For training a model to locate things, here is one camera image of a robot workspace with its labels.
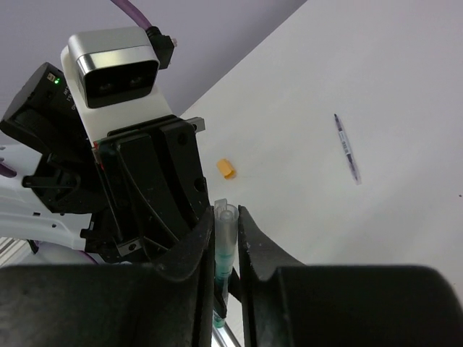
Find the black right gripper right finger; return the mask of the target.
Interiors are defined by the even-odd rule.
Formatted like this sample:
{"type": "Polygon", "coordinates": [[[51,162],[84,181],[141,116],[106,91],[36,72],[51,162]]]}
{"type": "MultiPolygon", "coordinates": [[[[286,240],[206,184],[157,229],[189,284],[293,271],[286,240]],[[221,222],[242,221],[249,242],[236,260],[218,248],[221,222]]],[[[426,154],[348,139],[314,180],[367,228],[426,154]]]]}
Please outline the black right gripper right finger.
{"type": "Polygon", "coordinates": [[[460,346],[462,307],[436,270],[304,265],[239,208],[246,346],[460,346]]]}

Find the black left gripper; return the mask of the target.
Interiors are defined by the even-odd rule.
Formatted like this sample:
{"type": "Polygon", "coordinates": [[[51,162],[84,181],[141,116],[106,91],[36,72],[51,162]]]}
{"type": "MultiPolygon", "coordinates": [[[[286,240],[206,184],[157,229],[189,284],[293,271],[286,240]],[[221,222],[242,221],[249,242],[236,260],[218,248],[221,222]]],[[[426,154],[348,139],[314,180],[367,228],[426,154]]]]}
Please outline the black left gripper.
{"type": "Polygon", "coordinates": [[[196,135],[200,117],[169,115],[114,130],[93,154],[111,217],[110,234],[94,252],[107,262],[149,262],[170,250],[198,224],[208,190],[196,135]]]}

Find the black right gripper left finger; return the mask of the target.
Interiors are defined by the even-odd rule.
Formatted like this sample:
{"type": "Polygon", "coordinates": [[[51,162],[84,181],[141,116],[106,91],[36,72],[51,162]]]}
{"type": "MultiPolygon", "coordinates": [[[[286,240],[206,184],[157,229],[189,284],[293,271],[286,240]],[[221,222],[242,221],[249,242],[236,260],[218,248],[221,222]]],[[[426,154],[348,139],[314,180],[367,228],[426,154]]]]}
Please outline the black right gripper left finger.
{"type": "Polygon", "coordinates": [[[213,210],[152,264],[1,270],[3,346],[209,346],[213,210]]]}

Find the green fineliner pen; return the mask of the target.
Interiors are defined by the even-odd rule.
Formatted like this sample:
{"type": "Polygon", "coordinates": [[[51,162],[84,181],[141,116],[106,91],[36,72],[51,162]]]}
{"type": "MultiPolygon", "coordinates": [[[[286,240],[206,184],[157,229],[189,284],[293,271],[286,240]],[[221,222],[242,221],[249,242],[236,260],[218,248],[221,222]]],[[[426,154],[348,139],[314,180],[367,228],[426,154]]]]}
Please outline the green fineliner pen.
{"type": "Polygon", "coordinates": [[[220,328],[225,325],[227,303],[229,296],[229,278],[232,274],[234,253],[216,253],[214,274],[214,309],[213,326],[220,328]]]}

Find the clear pen cap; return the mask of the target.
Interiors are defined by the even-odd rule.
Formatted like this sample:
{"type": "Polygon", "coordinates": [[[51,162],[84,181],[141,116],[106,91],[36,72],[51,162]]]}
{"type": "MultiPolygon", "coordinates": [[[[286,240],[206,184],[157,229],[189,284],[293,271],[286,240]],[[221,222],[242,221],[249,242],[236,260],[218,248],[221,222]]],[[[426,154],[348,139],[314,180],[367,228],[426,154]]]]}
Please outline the clear pen cap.
{"type": "Polygon", "coordinates": [[[227,199],[214,202],[215,279],[221,286],[225,286],[232,273],[237,248],[238,219],[238,209],[230,205],[227,199]]]}

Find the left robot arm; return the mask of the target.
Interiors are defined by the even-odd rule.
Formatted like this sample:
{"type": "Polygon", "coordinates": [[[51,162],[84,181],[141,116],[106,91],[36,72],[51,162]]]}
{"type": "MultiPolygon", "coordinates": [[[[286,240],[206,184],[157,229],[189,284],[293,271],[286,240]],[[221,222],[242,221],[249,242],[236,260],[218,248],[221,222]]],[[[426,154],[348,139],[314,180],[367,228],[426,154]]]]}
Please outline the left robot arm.
{"type": "Polygon", "coordinates": [[[109,264],[153,260],[185,239],[210,202],[195,124],[170,112],[140,120],[156,63],[91,73],[90,109],[122,115],[96,140],[64,73],[41,64],[15,95],[1,131],[1,235],[98,255],[109,264]]]}

